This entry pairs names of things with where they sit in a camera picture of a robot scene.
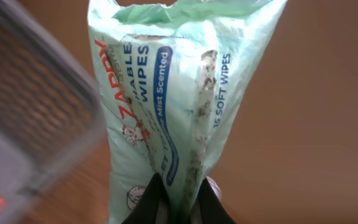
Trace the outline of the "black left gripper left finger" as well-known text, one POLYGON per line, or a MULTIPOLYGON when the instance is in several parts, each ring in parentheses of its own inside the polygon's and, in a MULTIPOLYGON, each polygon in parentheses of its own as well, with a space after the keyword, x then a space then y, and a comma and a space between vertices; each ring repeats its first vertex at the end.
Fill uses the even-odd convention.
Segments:
POLYGON ((122 224, 168 224, 170 205, 162 178, 154 174, 132 213, 122 224))

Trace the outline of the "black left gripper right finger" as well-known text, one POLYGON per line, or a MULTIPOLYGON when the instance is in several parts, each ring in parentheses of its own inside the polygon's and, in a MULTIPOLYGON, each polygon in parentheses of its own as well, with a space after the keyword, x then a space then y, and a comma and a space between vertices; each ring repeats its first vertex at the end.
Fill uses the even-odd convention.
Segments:
POLYGON ((207 179, 202 181, 194 207, 194 223, 236 224, 225 211, 207 179))

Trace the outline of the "light green wipes pack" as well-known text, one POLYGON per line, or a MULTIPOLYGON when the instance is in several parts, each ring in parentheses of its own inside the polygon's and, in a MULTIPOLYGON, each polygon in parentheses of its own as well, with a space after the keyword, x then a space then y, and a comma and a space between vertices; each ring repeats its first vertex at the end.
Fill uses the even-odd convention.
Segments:
POLYGON ((286 0, 91 0, 87 22, 112 171, 108 223, 123 223, 153 175, 184 223, 217 163, 286 0))

